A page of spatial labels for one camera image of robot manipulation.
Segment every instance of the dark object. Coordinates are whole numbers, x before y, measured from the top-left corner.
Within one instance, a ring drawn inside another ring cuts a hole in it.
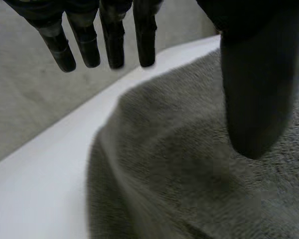
[[[162,0],[135,0],[133,6],[136,39],[140,65],[149,67],[155,63],[155,15]]]
[[[93,25],[96,13],[97,9],[83,14],[67,13],[83,61],[88,68],[97,67],[101,63],[97,34]]]
[[[39,31],[60,69],[63,72],[71,72],[75,70],[76,63],[61,22],[62,20],[57,20],[51,25],[36,29]]]
[[[253,7],[246,2],[236,8],[233,1],[199,3],[223,32],[231,143],[240,154],[259,158],[282,135],[292,113],[299,80],[299,0],[257,1]]]
[[[125,31],[122,21],[131,6],[132,1],[100,1],[100,19],[111,69],[124,66]]]

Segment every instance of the gray floor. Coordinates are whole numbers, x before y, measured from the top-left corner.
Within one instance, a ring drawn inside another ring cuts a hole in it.
[[[195,0],[165,0],[157,15],[157,51],[208,37],[213,25]],[[138,66],[132,13],[124,20],[126,66],[110,71],[100,21],[95,20],[103,63],[87,69],[67,21],[64,29],[77,70],[61,72],[38,33],[0,0],[0,160]]]

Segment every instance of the white surface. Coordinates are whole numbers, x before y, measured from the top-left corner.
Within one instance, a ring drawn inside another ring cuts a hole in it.
[[[93,136],[127,89],[219,46],[215,36],[163,51],[0,162],[0,239],[86,239],[85,170]]]

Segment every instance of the gray towel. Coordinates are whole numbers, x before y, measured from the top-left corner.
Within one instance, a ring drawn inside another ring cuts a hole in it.
[[[261,160],[225,126],[219,50],[124,94],[91,148],[92,239],[299,239],[299,93]]]

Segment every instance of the glove finger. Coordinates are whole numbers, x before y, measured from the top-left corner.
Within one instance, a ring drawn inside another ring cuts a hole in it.
[[[88,68],[100,65],[97,34],[93,21],[99,8],[95,0],[68,0],[64,4],[84,64]]]
[[[155,15],[163,0],[134,0],[133,14],[140,65],[149,67],[155,63]]]
[[[123,19],[131,6],[132,0],[100,1],[100,19],[111,69],[119,69],[124,66]]]
[[[48,25],[36,27],[45,44],[49,48],[55,62],[63,72],[71,72],[76,69],[76,62],[69,46],[64,30],[62,19],[49,22]]]
[[[277,10],[254,36],[223,35],[227,127],[240,154],[256,159],[288,125],[299,81],[299,1]]]
[[[57,1],[4,0],[38,30],[63,72],[75,70],[76,63],[62,28],[63,7]]]

